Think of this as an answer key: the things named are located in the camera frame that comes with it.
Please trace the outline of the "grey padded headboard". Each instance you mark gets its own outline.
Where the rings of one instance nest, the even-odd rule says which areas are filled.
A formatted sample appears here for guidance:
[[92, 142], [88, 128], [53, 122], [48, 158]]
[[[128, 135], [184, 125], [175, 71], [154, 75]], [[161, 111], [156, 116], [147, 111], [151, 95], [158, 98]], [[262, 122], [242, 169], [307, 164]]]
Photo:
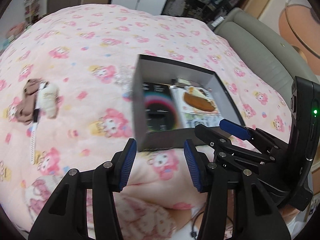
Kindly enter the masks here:
[[291, 101], [295, 76], [319, 84], [306, 61], [275, 31], [240, 8], [233, 9], [214, 33], [226, 39], [246, 66], [285, 100]]

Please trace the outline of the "black cardboard storage box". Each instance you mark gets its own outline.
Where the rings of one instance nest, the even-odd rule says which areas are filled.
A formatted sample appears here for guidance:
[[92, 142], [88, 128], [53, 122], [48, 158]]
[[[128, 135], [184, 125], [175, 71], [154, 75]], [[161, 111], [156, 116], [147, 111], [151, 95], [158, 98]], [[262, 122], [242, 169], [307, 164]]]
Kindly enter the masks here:
[[216, 72], [192, 64], [140, 55], [132, 81], [132, 111], [139, 151], [182, 148], [186, 139], [199, 146], [194, 128], [220, 129], [222, 119], [244, 125]]

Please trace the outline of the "brown wooden comb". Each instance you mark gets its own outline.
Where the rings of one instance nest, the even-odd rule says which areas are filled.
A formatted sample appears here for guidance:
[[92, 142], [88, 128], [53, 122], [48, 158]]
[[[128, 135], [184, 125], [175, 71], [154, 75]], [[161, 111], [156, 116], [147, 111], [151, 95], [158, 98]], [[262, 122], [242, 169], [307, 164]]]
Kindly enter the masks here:
[[216, 110], [215, 104], [212, 104], [207, 99], [201, 98], [199, 96], [194, 96], [189, 93], [184, 93], [183, 100], [191, 107], [194, 107], [202, 111], [213, 112]]

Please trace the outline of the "storage shelf with toys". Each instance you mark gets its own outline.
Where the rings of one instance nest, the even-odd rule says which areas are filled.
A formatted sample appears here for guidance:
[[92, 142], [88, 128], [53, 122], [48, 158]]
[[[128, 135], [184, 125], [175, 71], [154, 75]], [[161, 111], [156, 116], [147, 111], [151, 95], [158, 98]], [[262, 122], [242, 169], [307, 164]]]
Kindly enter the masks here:
[[28, 24], [34, 24], [47, 14], [48, 0], [24, 0], [24, 18]]

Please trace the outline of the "white fluffy plush pouch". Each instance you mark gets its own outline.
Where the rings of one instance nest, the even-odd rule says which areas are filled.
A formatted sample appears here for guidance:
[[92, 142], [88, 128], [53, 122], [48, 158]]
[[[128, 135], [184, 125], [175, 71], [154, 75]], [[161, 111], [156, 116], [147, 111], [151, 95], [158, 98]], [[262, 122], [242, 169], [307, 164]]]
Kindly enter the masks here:
[[47, 118], [54, 119], [58, 111], [59, 88], [55, 84], [49, 83], [40, 91], [39, 96], [40, 110], [45, 113]]

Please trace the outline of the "pink cartoon print blanket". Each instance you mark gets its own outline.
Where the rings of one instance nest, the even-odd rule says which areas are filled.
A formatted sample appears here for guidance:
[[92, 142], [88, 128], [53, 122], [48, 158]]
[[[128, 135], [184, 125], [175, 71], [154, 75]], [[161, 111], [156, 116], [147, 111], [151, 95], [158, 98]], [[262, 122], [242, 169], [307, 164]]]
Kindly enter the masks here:
[[[118, 5], [81, 5], [50, 14], [1, 55], [1, 206], [29, 231], [49, 195], [71, 168], [91, 170], [112, 158], [133, 136], [132, 105], [115, 75], [136, 66], [140, 54], [215, 71], [246, 126], [288, 141], [291, 113], [281, 95], [255, 75], [229, 43], [205, 23], [152, 16]], [[36, 131], [17, 121], [29, 79], [59, 88], [58, 114]]]

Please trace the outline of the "clear bubble wrap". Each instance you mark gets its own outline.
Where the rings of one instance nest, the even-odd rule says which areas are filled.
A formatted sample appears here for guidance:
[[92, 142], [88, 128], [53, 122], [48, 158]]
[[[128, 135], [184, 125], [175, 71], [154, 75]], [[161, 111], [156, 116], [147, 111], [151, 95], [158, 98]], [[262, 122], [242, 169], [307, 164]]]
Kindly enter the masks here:
[[115, 83], [120, 87], [121, 96], [125, 101], [132, 100], [132, 83], [135, 66], [121, 65], [115, 75]]

